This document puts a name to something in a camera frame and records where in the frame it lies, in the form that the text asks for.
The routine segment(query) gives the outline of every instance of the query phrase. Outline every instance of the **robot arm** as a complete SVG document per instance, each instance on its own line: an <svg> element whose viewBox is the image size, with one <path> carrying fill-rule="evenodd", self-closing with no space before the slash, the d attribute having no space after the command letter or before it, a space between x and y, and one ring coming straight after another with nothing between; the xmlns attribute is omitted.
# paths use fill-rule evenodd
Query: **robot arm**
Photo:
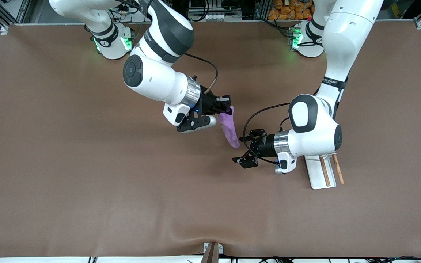
<svg viewBox="0 0 421 263"><path fill-rule="evenodd" d="M107 10L120 3L114 0L49 0L56 13L85 23L94 35L97 49L109 60L124 56L132 48L131 29L112 22Z"/></svg>
<svg viewBox="0 0 421 263"><path fill-rule="evenodd" d="M182 15L161 0L139 0L139 10L152 25L124 64L123 79L131 90L165 103L163 114L181 133L212 127L216 113L231 114L230 97L222 98L173 65L194 43L194 31Z"/></svg>
<svg viewBox="0 0 421 263"><path fill-rule="evenodd" d="M317 185L318 182L324 183L319 155L332 154L341 146L342 129L334 120L337 106L349 71L373 27L382 2L337 0L331 6L332 0L315 1L315 20L324 16L317 15L318 10L331 10L325 26L318 31L322 35L327 59L319 90L315 95L303 94L291 101L288 110L291 130L271 135L264 130L252 130L249 136L242 138L251 141L249 148L254 151L249 150L243 157L234 158L235 162L249 168L257 166L257 157L278 157L276 173L285 174L294 170L297 157L304 155L312 188L326 188L326 185ZM330 163L326 163L326 167L331 167Z"/></svg>
<svg viewBox="0 0 421 263"><path fill-rule="evenodd" d="M114 23L106 10L115 0L49 0L60 15L86 24L98 50L109 59L121 58L132 49L131 31ZM171 67L194 43L194 31L182 15L161 0L135 0L152 25L133 48L124 64L123 79L131 90L165 103L166 119L181 133L212 127L218 113L232 114L229 95L218 97L199 85L196 77Z"/></svg>

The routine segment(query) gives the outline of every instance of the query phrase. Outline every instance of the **brown mat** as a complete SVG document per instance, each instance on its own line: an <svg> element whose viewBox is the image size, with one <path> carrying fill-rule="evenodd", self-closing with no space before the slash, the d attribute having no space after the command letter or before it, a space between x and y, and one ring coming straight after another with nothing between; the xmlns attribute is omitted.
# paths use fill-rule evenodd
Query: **brown mat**
<svg viewBox="0 0 421 263"><path fill-rule="evenodd" d="M190 53L220 70L242 132L256 110L312 93L324 56L302 58L264 23L197 23ZM345 185L311 190L243 170L220 127L179 134L163 104L129 90L125 58L80 26L11 26L0 37L0 256L168 256L224 244L231 256L421 256L421 31L378 22L337 121ZM209 85L212 68L174 68ZM275 132L287 108L250 128Z"/></svg>

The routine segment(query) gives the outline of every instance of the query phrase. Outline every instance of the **purple sock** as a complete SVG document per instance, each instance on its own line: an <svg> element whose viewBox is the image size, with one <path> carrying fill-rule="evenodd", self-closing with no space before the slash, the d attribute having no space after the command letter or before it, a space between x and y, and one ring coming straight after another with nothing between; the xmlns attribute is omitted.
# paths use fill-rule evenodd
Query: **purple sock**
<svg viewBox="0 0 421 263"><path fill-rule="evenodd" d="M222 130L224 131L225 138L227 138L228 143L233 148L239 147L239 140L237 136L237 132L235 130L235 123L234 123L234 114L235 108L231 106L232 114L228 115L227 113L220 113L219 114L219 123L222 124Z"/></svg>

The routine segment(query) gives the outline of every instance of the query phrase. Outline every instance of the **green indicator light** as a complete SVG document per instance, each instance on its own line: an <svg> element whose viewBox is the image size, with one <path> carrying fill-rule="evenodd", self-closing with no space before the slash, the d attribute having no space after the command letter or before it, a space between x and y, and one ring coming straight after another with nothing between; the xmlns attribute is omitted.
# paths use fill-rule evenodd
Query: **green indicator light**
<svg viewBox="0 0 421 263"><path fill-rule="evenodd" d="M131 45L132 45L131 40L129 40L129 39L124 39L124 38L122 37L122 38L121 38L121 42L123 43L124 48L126 48L127 50L130 50L130 49L131 49Z"/></svg>
<svg viewBox="0 0 421 263"><path fill-rule="evenodd" d="M100 52L100 47L98 46L97 40L94 38L95 45L97 46L97 50Z"/></svg>
<svg viewBox="0 0 421 263"><path fill-rule="evenodd" d="M293 41L293 48L299 48L298 44L301 42L302 39L303 39L303 35L299 33L299 36L296 37Z"/></svg>

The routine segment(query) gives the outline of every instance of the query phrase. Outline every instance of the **black cable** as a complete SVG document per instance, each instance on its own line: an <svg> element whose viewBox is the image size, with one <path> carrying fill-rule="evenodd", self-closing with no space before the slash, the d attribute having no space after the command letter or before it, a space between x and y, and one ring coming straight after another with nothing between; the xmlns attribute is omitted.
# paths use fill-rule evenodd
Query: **black cable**
<svg viewBox="0 0 421 263"><path fill-rule="evenodd" d="M288 39L293 39L294 37L291 37L291 36L289 36L289 35L287 35L286 33L284 33L283 31L282 31L282 29L277 25L277 22L274 20L274 24L276 25L276 28L277 28L277 30L279 30L279 32L284 36L284 37L287 37Z"/></svg>
<svg viewBox="0 0 421 263"><path fill-rule="evenodd" d="M113 20L115 20L115 22L120 22L121 21L121 15L120 15L119 20L118 20L118 18L113 14L113 11L112 10L110 10L110 13L111 13L111 16L113 17Z"/></svg>
<svg viewBox="0 0 421 263"><path fill-rule="evenodd" d="M92 257L92 256L89 256L89 263L90 263L90 260L92 259L92 263L96 263L97 262L97 259L98 259L98 256L94 256L94 257Z"/></svg>
<svg viewBox="0 0 421 263"><path fill-rule="evenodd" d="M133 38L133 40L132 40L132 46L134 46L134 45L135 45L136 39L137 39L137 37L138 37L139 33L141 32L142 24L143 24L144 22L145 22L145 17L144 17L144 20L142 20L141 24L139 25L139 29L137 30L137 34L134 34L134 38Z"/></svg>
<svg viewBox="0 0 421 263"><path fill-rule="evenodd" d="M281 26L278 26L278 25L274 25L273 23L269 22L269 20L266 20L264 18L257 18L256 20L264 21L268 25L270 25L271 27L274 27L274 28L280 28L280 29L285 29L285 30L288 30L289 29L288 27L281 27Z"/></svg>
<svg viewBox="0 0 421 263"><path fill-rule="evenodd" d="M243 18L243 17L250 17L250 16L253 16L253 15L254 15L254 13L252 13L251 15L237 15L237 17Z"/></svg>
<svg viewBox="0 0 421 263"><path fill-rule="evenodd" d="M290 105L290 103L282 103L282 104L278 104L278 105L274 105L274 106L270 106L267 108L263 108L262 110L256 111L253 115L251 115L251 117L246 121L244 127L243 127L243 137L246 136L246 128L248 127L249 122L251 121L252 118L254 118L254 116L258 115L259 113L266 111L266 110L270 110L272 108L277 108L277 107L282 107L282 106L286 106L286 105ZM260 158L261 160L268 162L268 163L272 163L272 164L279 164L276 161L271 161L271 160L267 160L265 158L259 157L255 152L253 152L249 146L246 144L246 142L243 142L244 146L246 146L246 148L257 158Z"/></svg>
<svg viewBox="0 0 421 263"><path fill-rule="evenodd" d="M191 22L199 22L199 21L202 21L208 14L209 14L209 8L210 8L210 5L209 5L209 0L206 0L206 4L207 4L207 11L206 11L206 5L204 5L204 9L202 10L203 11L203 14L202 14L202 16L198 19L198 20L192 20L191 18L189 18L188 16L186 16L186 15L184 15L184 17L187 19L187 20L189 20L189 21L191 21Z"/></svg>
<svg viewBox="0 0 421 263"><path fill-rule="evenodd" d="M199 58L198 56L191 55L191 54L189 54L189 53L184 53L184 54L185 54L186 56L189 56L189 57L195 58L195 59L197 59L197 60L203 61L203 62L205 62L205 63L208 63L208 64L210 64L212 67L214 67L214 69L215 69L215 78L214 78L214 81L212 81L211 85L209 85L209 87L207 88L207 90L206 90L206 91L204 91L204 95L205 95L205 94L207 94L207 93L209 93L209 91L211 91L212 87L214 86L215 82L217 81L217 78L219 77L219 69L217 68L217 66L216 66L214 63L212 63L212 62L210 62L210 61L208 61L208 60L205 60L204 58Z"/></svg>
<svg viewBox="0 0 421 263"><path fill-rule="evenodd" d="M284 124L284 122L286 121L286 120L289 120L290 119L290 117L287 117L287 118L285 118L281 123L280 123L280 125L279 125L279 132L281 132L282 130L284 130L283 128L282 128L282 125Z"/></svg>
<svg viewBox="0 0 421 263"><path fill-rule="evenodd" d="M322 44L314 41L300 43L297 46L299 47L311 47L311 46L322 46Z"/></svg>
<svg viewBox="0 0 421 263"><path fill-rule="evenodd" d="M421 258L415 258L413 256L401 256L399 258L363 258L369 263L392 263L393 261L405 259L405 260L421 260Z"/></svg>
<svg viewBox="0 0 421 263"><path fill-rule="evenodd" d="M120 2L120 3L123 3L123 4L125 4L125 5L128 5L128 6L130 6L130 7L135 7L135 8L137 8L137 9L139 9L139 6L137 6L137 4L136 4L136 2L130 2L130 1L125 1L125 0L115 0L116 2Z"/></svg>
<svg viewBox="0 0 421 263"><path fill-rule="evenodd" d="M292 259L290 258L281 258L279 256L274 256L273 259L276 263L293 263Z"/></svg>
<svg viewBox="0 0 421 263"><path fill-rule="evenodd" d="M134 7L136 10L134 11L134 12L131 12L130 13L130 15L132 15L132 14L135 14L135 13L137 13L137 12L139 12L139 8L137 8L137 7Z"/></svg>
<svg viewBox="0 0 421 263"><path fill-rule="evenodd" d="M318 91L319 91L319 88L321 88L321 86L319 86L317 89L316 89L316 91L313 93L313 96L316 96L316 94L318 93Z"/></svg>

